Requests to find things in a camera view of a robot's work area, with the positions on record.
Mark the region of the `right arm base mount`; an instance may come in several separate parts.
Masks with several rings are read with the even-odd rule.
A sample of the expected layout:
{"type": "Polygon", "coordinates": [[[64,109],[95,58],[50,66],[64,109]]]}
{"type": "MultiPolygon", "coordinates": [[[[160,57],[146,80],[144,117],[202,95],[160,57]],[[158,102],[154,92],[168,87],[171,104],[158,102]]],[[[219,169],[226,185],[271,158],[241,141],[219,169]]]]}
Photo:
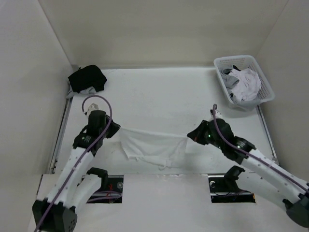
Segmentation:
{"type": "Polygon", "coordinates": [[[212,203],[256,203],[253,193],[240,189],[237,180],[245,170],[238,166],[231,167],[225,174],[208,176],[212,203]]]}

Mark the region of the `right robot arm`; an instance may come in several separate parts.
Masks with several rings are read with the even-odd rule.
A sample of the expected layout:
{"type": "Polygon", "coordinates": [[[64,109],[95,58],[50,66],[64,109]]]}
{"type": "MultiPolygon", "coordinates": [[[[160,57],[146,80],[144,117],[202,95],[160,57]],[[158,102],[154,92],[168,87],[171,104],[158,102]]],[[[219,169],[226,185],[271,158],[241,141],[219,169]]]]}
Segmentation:
{"type": "Polygon", "coordinates": [[[223,119],[202,120],[200,125],[187,134],[200,145],[213,145],[223,155],[243,168],[247,168],[269,183],[274,190],[261,187],[271,202],[285,210],[288,217],[304,228],[309,226],[309,183],[284,170],[264,156],[248,140],[235,136],[223,119]]]}

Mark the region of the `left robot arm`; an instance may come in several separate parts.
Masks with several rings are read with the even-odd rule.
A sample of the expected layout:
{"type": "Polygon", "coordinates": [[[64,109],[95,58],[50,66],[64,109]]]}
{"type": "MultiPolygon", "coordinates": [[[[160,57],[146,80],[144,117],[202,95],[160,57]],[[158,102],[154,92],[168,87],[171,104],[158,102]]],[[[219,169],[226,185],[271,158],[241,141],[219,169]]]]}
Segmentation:
{"type": "Polygon", "coordinates": [[[82,206],[95,191],[102,193],[108,188],[107,172],[90,168],[89,164],[103,140],[112,138],[120,125],[102,110],[92,111],[87,118],[88,124],[75,137],[56,184],[44,199],[37,199],[32,206],[36,232],[74,231],[82,206]]]}

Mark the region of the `white tank top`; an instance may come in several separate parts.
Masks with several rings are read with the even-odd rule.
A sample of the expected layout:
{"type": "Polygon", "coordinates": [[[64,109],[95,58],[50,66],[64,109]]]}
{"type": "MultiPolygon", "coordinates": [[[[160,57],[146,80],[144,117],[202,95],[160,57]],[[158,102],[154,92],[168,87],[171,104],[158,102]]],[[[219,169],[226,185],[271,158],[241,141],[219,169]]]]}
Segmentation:
{"type": "Polygon", "coordinates": [[[183,165],[188,141],[184,135],[123,128],[119,139],[129,160],[156,165],[161,171],[183,165]]]}

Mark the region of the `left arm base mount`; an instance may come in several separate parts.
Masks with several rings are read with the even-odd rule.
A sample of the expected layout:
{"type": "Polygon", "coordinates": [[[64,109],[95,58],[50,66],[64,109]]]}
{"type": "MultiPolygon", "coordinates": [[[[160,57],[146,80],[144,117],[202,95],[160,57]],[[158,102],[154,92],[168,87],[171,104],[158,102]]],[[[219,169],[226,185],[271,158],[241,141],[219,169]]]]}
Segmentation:
{"type": "Polygon", "coordinates": [[[108,177],[107,183],[103,184],[92,196],[87,203],[122,203],[122,195],[124,188],[124,176],[112,175],[108,177]]]}

